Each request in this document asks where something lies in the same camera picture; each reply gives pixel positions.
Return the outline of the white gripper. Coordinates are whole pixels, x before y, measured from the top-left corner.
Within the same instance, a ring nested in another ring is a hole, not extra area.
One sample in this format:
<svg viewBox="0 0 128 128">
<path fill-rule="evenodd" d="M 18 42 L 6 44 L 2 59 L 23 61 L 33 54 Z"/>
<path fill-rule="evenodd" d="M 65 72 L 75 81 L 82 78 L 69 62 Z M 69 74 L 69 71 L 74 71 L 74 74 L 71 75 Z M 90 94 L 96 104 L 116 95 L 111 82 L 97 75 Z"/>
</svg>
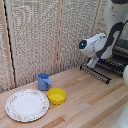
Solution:
<svg viewBox="0 0 128 128">
<path fill-rule="evenodd" d="M 89 60 L 89 62 L 87 63 L 87 66 L 90 67 L 90 68 L 94 68 L 97 61 L 98 61 L 98 58 L 91 58 Z"/>
</svg>

